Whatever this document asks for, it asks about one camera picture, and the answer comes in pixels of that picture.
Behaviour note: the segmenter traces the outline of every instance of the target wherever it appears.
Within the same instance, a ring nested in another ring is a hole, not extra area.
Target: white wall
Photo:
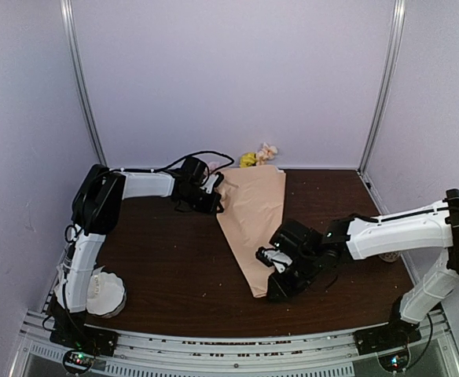
[[[0,1],[0,375],[63,250],[95,158],[57,0]]]
[[[356,167],[393,0],[75,0],[111,165],[163,166],[263,141],[284,167]]]
[[[390,211],[459,188],[459,1],[409,0],[391,95],[369,164]],[[436,253],[413,252],[423,275]],[[459,289],[445,301],[459,345]]]

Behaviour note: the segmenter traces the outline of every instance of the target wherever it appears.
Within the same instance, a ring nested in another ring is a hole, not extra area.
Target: brown paper bag
[[[266,267],[255,258],[261,246],[282,223],[285,197],[285,172],[273,165],[227,169],[218,187],[224,212],[219,224],[254,297],[266,296],[268,276],[274,267]]]

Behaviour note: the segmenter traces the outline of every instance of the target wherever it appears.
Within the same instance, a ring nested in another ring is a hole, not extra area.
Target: vertical metal post
[[[83,110],[83,116],[86,122],[86,128],[90,135],[91,143],[97,155],[98,161],[107,166],[102,143],[98,137],[97,127],[95,126],[94,114],[91,111],[88,90],[86,89],[83,75],[83,66],[79,56],[78,41],[75,34],[74,17],[72,15],[72,0],[61,0],[62,20],[64,22],[65,34],[71,51],[72,65],[74,68],[75,79],[78,86],[79,102]]]
[[[373,152],[376,136],[380,130],[381,121],[384,116],[385,106],[387,105],[388,93],[390,91],[391,80],[395,71],[395,64],[401,45],[402,30],[404,28],[406,0],[395,0],[394,17],[392,19],[392,26],[390,32],[390,40],[388,41],[387,59],[385,60],[384,75],[381,80],[380,92],[378,93],[378,100],[373,114],[373,121],[369,131],[368,140],[365,144],[362,160],[359,165],[358,171],[360,175],[364,176],[367,170],[369,158]]]

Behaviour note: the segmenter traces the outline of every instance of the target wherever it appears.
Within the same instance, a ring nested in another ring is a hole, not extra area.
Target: wood grain
[[[285,218],[323,232],[352,212],[376,214],[354,171],[287,170]],[[88,322],[162,335],[299,335],[378,324],[412,287],[401,261],[376,257],[338,266],[290,302],[253,298],[216,218],[175,212],[168,198],[125,200],[98,263],[123,278],[128,300],[119,316]]]

